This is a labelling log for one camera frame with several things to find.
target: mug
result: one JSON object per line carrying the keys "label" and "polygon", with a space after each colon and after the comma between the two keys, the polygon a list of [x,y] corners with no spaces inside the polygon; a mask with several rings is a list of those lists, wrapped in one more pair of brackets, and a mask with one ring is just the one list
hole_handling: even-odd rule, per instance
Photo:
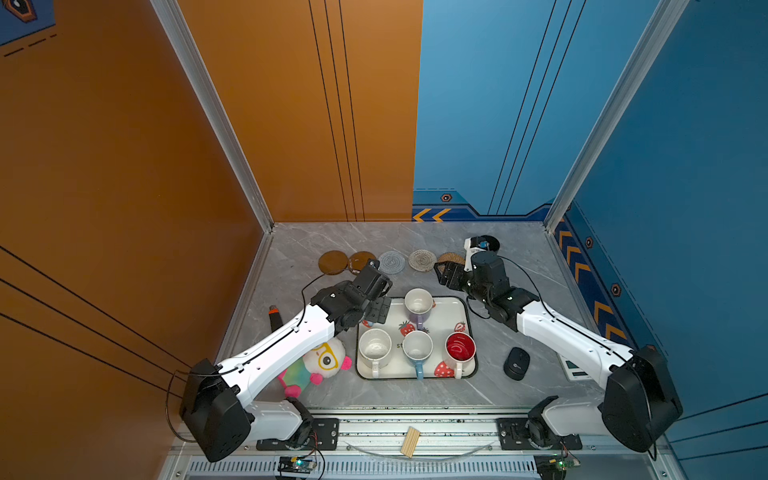
{"label": "mug", "polygon": [[379,378],[379,370],[392,358],[392,338],[382,329],[370,329],[360,336],[358,345],[363,363],[371,367],[373,378]]}
{"label": "mug", "polygon": [[476,352],[477,348],[472,337],[463,332],[456,332],[445,339],[442,358],[447,367],[454,371],[454,377],[460,379],[464,365],[475,356]]}
{"label": "mug", "polygon": [[402,351],[416,368],[416,378],[424,379],[424,362],[432,355],[432,338],[427,332],[413,330],[402,341]]}
{"label": "mug", "polygon": [[406,294],[408,318],[416,324],[417,330],[424,330],[424,322],[429,318],[429,310],[435,304],[432,294],[423,288],[415,288]]}

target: marble surface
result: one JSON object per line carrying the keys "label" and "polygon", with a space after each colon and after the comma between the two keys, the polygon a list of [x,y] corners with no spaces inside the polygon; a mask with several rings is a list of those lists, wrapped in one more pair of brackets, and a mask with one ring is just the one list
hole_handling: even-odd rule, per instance
{"label": "marble surface", "polygon": [[[547,243],[540,223],[278,223],[250,308],[237,341],[240,352],[270,334],[267,312],[278,305],[283,319],[301,311],[304,302],[300,290],[320,275],[317,260],[328,250],[341,250],[349,255],[368,250],[376,255],[397,250],[404,257],[417,249],[427,249],[440,256],[445,252],[463,252],[464,239],[482,234],[498,238],[499,254],[509,257],[528,271],[545,301],[558,312],[584,324],[571,291],[566,287],[558,259]],[[535,291],[530,281],[517,268],[507,263],[512,285]],[[326,276],[306,290],[306,301],[320,288],[341,280],[351,280],[351,273]],[[434,296],[464,295],[438,283],[435,274],[406,268],[391,276],[394,285],[390,296],[405,296],[421,287]],[[472,308],[486,316],[479,302]],[[479,371],[470,379],[364,380],[352,370],[339,372],[319,386],[310,385],[300,400],[308,407],[338,408],[348,406],[501,406],[531,407],[550,395],[577,397],[597,395],[593,382],[569,382],[557,355],[536,340],[516,333],[492,319],[481,319],[470,313],[472,333],[478,346]],[[354,357],[356,331],[338,335],[346,354]],[[520,346],[531,355],[531,366],[525,378],[516,382],[502,370],[509,351]],[[280,383],[273,380],[259,395],[259,400],[284,398]]]}

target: chevron marking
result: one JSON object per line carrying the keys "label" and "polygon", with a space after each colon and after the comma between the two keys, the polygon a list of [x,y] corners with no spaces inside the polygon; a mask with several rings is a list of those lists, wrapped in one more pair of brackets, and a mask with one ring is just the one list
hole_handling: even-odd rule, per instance
{"label": "chevron marking", "polygon": [[619,335],[621,338],[623,338],[625,340],[627,339],[627,336],[624,335],[624,332],[622,332],[621,330],[619,330],[618,328],[616,328],[613,325],[606,324],[606,326],[605,326],[605,338],[610,340],[612,333],[615,333],[616,335]]}
{"label": "chevron marking", "polygon": [[573,237],[573,234],[571,232],[566,231],[566,230],[561,230],[561,232],[560,232],[560,250],[563,250],[563,237]]}
{"label": "chevron marking", "polygon": [[586,270],[588,272],[592,271],[589,265],[584,265],[583,263],[576,262],[576,271],[574,272],[574,277],[576,277],[576,283],[578,283],[578,273],[582,270]]}
{"label": "chevron marking", "polygon": [[565,262],[568,264],[568,266],[571,266],[571,252],[581,253],[581,250],[579,250],[577,247],[568,247],[566,250],[568,255],[565,257]]}
{"label": "chevron marking", "polygon": [[446,213],[448,213],[449,211],[451,211],[451,209],[450,209],[450,208],[446,208],[446,209],[444,209],[443,211],[441,211],[439,214],[437,214],[437,215],[435,215],[434,217],[432,217],[432,219],[433,219],[435,222],[442,222],[443,220],[442,220],[442,218],[440,218],[440,217],[442,217],[442,215],[443,215],[443,214],[446,214]]}
{"label": "chevron marking", "polygon": [[418,212],[416,215],[413,216],[413,220],[416,220],[417,222],[423,222],[424,220],[422,220],[422,215],[426,214],[430,210],[431,208],[425,208],[424,210]]}
{"label": "chevron marking", "polygon": [[594,303],[594,322],[600,323],[600,310],[603,310],[604,312],[608,312],[611,315],[614,314],[614,311],[605,303],[595,302]]}

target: plush toy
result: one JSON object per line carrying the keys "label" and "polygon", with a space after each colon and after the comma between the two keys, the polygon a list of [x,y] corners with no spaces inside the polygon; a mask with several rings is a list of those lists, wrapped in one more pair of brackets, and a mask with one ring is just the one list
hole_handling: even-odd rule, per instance
{"label": "plush toy", "polygon": [[337,338],[328,340],[291,364],[277,378],[286,390],[286,397],[296,398],[310,384],[319,385],[339,370],[352,368],[352,359],[346,356],[344,344]]}

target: white and black device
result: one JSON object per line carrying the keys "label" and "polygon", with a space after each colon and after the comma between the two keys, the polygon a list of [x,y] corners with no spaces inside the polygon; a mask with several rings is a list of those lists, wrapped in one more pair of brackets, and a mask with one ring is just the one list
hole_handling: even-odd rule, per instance
{"label": "white and black device", "polygon": [[[548,397],[529,413],[531,440],[547,448],[571,434],[613,435],[637,452],[648,450],[682,415],[682,405],[661,354],[633,351],[557,313],[522,288],[509,285],[502,259],[473,250],[470,268],[436,266],[440,283],[481,300],[491,318],[577,363],[605,390],[599,399]],[[180,416],[210,462],[243,442],[278,439],[299,447],[312,416],[296,400],[254,402],[261,389],[306,352],[360,321],[384,323],[392,281],[371,260],[354,281],[320,290],[310,304],[266,339],[216,366],[196,364],[184,390]]]}

